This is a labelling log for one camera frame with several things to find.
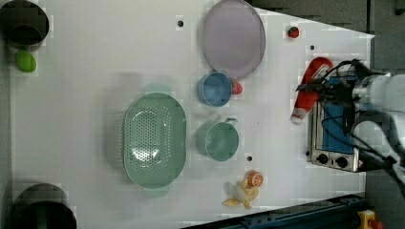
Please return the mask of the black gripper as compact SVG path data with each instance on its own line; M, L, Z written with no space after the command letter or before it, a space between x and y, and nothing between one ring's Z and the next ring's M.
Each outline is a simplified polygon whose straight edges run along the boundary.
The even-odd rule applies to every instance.
M337 104L343 107L350 107L353 103L352 90L358 78L354 75L333 76L328 80L319 83L300 84L296 92L319 92L319 100L324 103Z

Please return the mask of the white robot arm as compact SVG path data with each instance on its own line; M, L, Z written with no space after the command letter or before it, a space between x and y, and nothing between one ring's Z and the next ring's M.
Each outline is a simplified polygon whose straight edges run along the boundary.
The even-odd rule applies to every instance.
M355 75L333 77L322 76L302 83L297 87L300 93L309 93L312 99L323 104L335 104L348 108L350 112L341 115L348 123L339 124L342 132L356 141L354 147L359 154L380 169L384 169L404 185L404 85L402 74L372 74L364 77ZM383 136L389 145L387 152L371 146L371 143L355 133L360 125L372 123L377 134Z

